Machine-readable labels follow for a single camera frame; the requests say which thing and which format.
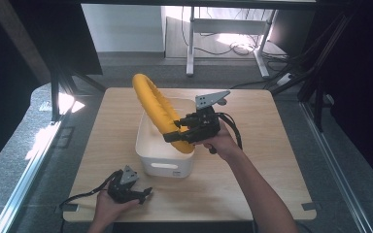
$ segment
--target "white plastic bin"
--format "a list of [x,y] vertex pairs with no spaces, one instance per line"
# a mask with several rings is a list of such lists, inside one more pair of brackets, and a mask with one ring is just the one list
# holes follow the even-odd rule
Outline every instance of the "white plastic bin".
[[[195,102],[168,98],[180,117],[195,112]],[[193,152],[185,154],[166,143],[147,113],[143,113],[135,150],[147,174],[160,177],[185,178],[192,171]]]

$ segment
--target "wooden table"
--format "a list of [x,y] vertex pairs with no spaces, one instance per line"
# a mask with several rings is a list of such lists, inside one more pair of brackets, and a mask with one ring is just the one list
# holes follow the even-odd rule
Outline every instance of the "wooden table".
[[[192,100],[195,95],[218,91],[161,89],[168,98]],[[228,103],[225,106],[216,105],[214,108],[216,112],[228,113],[235,119],[242,135],[244,152],[258,171],[281,196],[295,219],[315,218],[315,210],[304,211],[301,206],[311,203],[311,197],[270,92],[231,90],[226,100]],[[196,147],[192,172],[184,179],[145,174],[135,151],[143,111],[132,88],[109,88],[106,91],[71,196],[93,190],[114,171],[129,165],[140,176],[133,189],[152,186],[153,194],[144,205],[125,213],[119,221],[253,219],[228,165],[202,146]],[[79,204],[79,208],[76,212],[65,212],[66,220],[92,221],[96,195],[73,203]]]

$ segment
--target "yellow object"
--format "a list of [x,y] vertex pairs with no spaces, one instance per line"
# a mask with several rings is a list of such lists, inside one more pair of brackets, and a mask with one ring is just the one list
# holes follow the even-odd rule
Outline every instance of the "yellow object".
[[[175,125],[174,120],[179,120],[180,117],[172,108],[171,103],[147,76],[142,74],[135,75],[132,79],[132,85],[142,107],[161,134],[187,130],[185,127],[179,129]],[[194,150],[194,146],[187,141],[177,141],[171,144],[182,153],[191,153]]]

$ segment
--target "white desk leg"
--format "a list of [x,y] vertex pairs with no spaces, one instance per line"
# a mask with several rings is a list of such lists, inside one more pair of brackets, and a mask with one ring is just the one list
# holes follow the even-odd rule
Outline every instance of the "white desk leg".
[[266,39],[268,37],[269,31],[271,29],[272,20],[274,19],[276,10],[272,11],[271,16],[267,19],[265,24],[265,31],[262,36],[262,42],[259,46],[259,49],[254,50],[254,56],[256,63],[258,64],[259,71],[261,72],[261,76],[263,79],[268,80],[270,78],[268,70],[266,69],[265,63],[263,62],[262,52],[266,43]]
[[193,76],[193,21],[194,21],[194,7],[190,8],[190,19],[189,19],[189,46],[187,47],[186,53],[186,75]]

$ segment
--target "person's left hand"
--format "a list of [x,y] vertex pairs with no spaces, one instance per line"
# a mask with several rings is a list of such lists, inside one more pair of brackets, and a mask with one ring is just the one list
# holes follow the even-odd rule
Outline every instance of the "person's left hand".
[[97,196],[95,217],[88,233],[103,232],[109,224],[117,220],[121,213],[134,208],[138,204],[139,200],[132,200],[122,204],[116,203],[107,190],[101,190]]

